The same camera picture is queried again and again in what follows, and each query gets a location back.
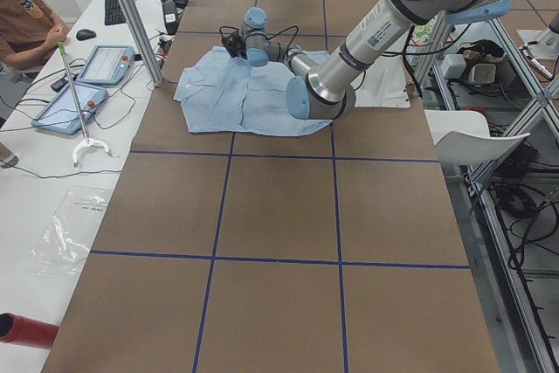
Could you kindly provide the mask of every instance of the person's arm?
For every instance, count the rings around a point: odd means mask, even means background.
[[[64,22],[62,20],[62,18],[59,16],[58,13],[56,13],[54,10],[51,12],[51,15],[49,15],[49,18],[51,19],[52,23],[54,24],[54,26],[59,26],[60,28],[62,28],[65,32],[64,35],[68,35],[68,32],[70,32],[70,28],[68,27],[68,25],[66,25],[66,22]]]
[[[5,56],[2,61],[18,70],[37,66],[42,60],[51,56],[58,42],[64,42],[65,39],[66,32],[59,25],[56,25],[46,35],[46,40],[42,45],[24,52],[14,52]]]

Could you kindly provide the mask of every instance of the person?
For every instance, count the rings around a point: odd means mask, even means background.
[[[0,62],[7,66],[43,65],[69,31],[43,0],[0,0]]]

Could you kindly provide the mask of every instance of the white box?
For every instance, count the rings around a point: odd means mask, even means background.
[[[447,54],[443,59],[441,70],[445,79],[459,79],[466,69],[466,61],[462,54]]]

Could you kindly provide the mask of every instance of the table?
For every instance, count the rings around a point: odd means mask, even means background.
[[[137,0],[136,5],[150,37],[157,31],[164,31],[162,10],[159,0]],[[66,40],[66,52],[70,59],[86,59],[97,44],[135,45],[125,24],[105,27],[103,24],[104,0],[93,0],[84,11],[82,17],[73,26]],[[75,33],[82,28],[93,29],[97,38],[77,41]],[[46,75],[62,69],[62,59],[55,53],[39,75]],[[34,86],[27,98],[49,100],[54,92],[49,85],[60,76],[54,76]],[[80,158],[79,170],[98,171],[110,169],[120,171],[128,151],[130,142],[138,128],[141,117],[148,105],[151,94],[149,76],[141,69],[125,92],[132,96],[136,103],[130,115],[114,128],[100,130],[90,122],[88,128],[94,138],[105,140],[113,151],[109,157],[102,149],[87,152]],[[101,125],[109,125],[118,121],[129,109],[132,100],[117,93],[106,104],[100,107],[97,119]],[[36,116],[42,105],[21,105],[18,109],[31,116]],[[18,166],[39,173],[40,175],[69,174],[77,171],[72,166],[72,149],[79,142],[81,134],[59,136],[47,134],[35,128],[24,131],[10,131],[27,128],[31,125],[29,118],[14,112],[0,130],[0,142],[8,146],[19,156]],[[57,280],[33,277],[24,273],[22,261],[29,250],[38,242],[51,215],[59,207],[66,192],[73,185],[113,189],[119,174],[103,174],[75,176],[66,179],[41,180],[26,175],[16,169],[0,170],[0,308],[4,312],[13,312],[60,324],[76,279]],[[0,346],[0,370],[32,373],[40,371],[48,351],[28,349],[15,345]]]
[[[44,373],[499,371],[420,100],[278,139],[171,99],[250,6],[332,51],[376,1],[190,0]]]

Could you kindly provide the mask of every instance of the brown t-shirt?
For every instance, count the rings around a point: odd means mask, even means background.
[[[43,0],[0,0],[0,61],[43,44],[54,26]]]

